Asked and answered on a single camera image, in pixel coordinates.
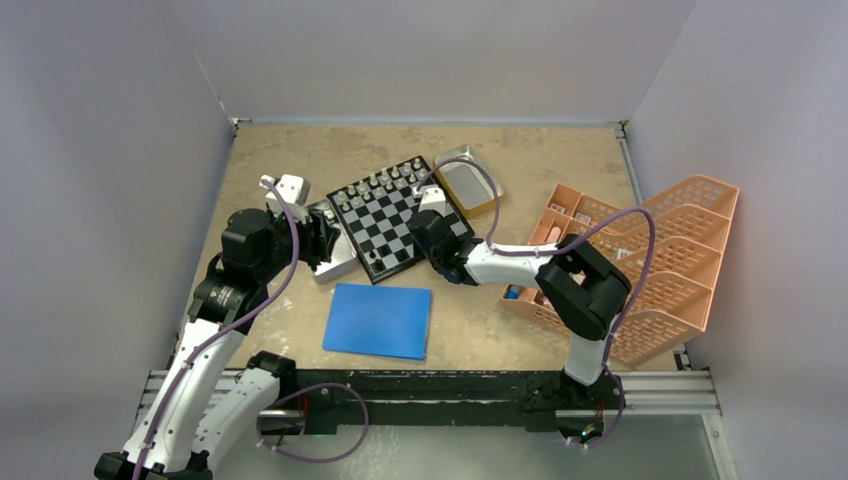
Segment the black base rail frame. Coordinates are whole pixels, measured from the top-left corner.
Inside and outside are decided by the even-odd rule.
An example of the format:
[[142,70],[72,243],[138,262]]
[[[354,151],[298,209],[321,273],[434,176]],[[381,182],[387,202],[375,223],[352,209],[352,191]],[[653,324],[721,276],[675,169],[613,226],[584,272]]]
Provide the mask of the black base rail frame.
[[301,400],[263,411],[301,424],[308,435],[342,425],[522,427],[592,439],[617,414],[702,416],[719,411],[713,382],[697,371],[623,372],[578,396],[557,371],[301,369],[285,393]]

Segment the black and silver chessboard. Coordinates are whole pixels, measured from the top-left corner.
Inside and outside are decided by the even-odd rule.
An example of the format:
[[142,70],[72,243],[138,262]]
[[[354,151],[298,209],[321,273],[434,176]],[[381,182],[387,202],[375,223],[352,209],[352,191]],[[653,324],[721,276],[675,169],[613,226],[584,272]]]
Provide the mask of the black and silver chessboard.
[[[344,229],[358,254],[359,261],[372,284],[379,284],[411,268],[425,258],[416,247],[407,227],[407,222],[418,211],[418,207],[416,210],[402,210],[400,212],[394,211],[389,213],[387,210],[368,212],[364,209],[343,212],[333,203],[332,206],[339,215]],[[381,255],[380,248],[383,245],[388,245],[391,248],[392,253],[390,255]],[[372,250],[377,252],[377,259],[372,260],[369,258],[369,252]],[[399,263],[395,258],[395,254],[402,250],[406,251],[408,258],[404,262]],[[384,271],[375,272],[373,270],[373,263],[376,260],[383,261],[385,265]]]

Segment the pink eraser in organizer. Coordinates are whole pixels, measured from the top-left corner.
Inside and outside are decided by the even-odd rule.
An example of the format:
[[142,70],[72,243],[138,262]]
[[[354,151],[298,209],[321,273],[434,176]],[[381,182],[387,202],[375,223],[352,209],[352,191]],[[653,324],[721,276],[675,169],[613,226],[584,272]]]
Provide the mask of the pink eraser in organizer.
[[546,237],[547,243],[557,243],[560,239],[562,229],[556,226],[553,226]]

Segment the white chess piece row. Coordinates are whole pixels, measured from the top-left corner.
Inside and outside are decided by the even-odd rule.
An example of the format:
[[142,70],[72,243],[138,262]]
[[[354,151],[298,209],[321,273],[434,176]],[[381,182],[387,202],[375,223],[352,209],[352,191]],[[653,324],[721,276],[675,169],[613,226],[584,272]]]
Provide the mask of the white chess piece row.
[[387,210],[389,213],[416,210],[419,201],[413,188],[430,172],[423,157],[384,167],[363,179],[343,186],[327,195],[343,212],[362,210],[368,212]]

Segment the blue capped small bottle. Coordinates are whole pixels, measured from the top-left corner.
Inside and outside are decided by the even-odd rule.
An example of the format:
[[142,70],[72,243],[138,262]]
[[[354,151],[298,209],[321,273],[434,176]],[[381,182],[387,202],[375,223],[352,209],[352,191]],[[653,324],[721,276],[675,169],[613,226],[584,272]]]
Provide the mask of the blue capped small bottle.
[[504,294],[505,299],[517,299],[523,288],[518,285],[510,285]]

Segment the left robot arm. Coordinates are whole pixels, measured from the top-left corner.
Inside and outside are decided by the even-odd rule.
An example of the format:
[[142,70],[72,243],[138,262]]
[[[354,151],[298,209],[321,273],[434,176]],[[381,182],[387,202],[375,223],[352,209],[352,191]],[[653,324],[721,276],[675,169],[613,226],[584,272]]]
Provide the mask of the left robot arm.
[[298,262],[327,262],[341,236],[318,209],[298,217],[249,208],[233,213],[222,250],[208,264],[188,310],[182,340],[149,411],[118,452],[104,453],[98,479],[210,479],[261,408],[297,399],[294,361],[261,352],[216,406],[209,401],[253,319],[275,296],[268,284]]

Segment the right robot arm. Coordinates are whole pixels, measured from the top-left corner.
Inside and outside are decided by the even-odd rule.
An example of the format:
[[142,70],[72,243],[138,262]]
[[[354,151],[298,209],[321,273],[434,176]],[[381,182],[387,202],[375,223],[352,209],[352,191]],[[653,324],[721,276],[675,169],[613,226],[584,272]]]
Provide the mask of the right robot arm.
[[559,243],[535,247],[488,244],[456,234],[433,210],[413,214],[407,226],[416,248],[452,284],[540,291],[570,331],[564,399],[584,407],[599,396],[610,336],[629,307],[632,284],[586,238],[569,234]]

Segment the orange plastic tiered organizer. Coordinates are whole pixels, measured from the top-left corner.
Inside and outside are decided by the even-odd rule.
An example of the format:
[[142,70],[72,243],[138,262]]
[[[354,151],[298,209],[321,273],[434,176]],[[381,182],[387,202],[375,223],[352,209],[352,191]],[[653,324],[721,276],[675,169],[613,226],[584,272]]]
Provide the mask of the orange plastic tiered organizer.
[[[611,359],[637,367],[706,331],[740,190],[713,178],[691,176],[647,200],[656,226],[646,283],[612,343]],[[560,239],[581,235],[621,209],[558,184],[542,210],[529,245],[546,244],[553,227]],[[642,214],[627,214],[589,238],[593,247],[635,287],[648,253],[650,230]],[[500,306],[560,334],[568,330],[543,294],[523,288]]]

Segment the gold rectangular metal tin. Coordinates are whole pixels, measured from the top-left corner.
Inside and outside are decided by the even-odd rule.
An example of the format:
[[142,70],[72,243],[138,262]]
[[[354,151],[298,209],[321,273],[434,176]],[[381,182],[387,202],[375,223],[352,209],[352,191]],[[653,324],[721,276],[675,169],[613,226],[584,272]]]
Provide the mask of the gold rectangular metal tin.
[[[499,200],[502,199],[504,191],[501,185],[482,156],[471,145],[463,145],[443,152],[437,155],[434,161],[438,165],[453,159],[467,160],[482,167],[495,185],[496,197]],[[466,219],[480,217],[495,209],[496,197],[478,168],[465,163],[452,163],[439,168],[436,177]]]

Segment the blue folder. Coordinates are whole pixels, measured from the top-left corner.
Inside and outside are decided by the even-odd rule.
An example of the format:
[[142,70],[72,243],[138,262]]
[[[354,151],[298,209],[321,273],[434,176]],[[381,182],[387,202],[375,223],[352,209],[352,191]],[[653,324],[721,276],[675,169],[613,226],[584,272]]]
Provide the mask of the blue folder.
[[322,348],[423,361],[431,305],[429,289],[339,283],[334,289]]

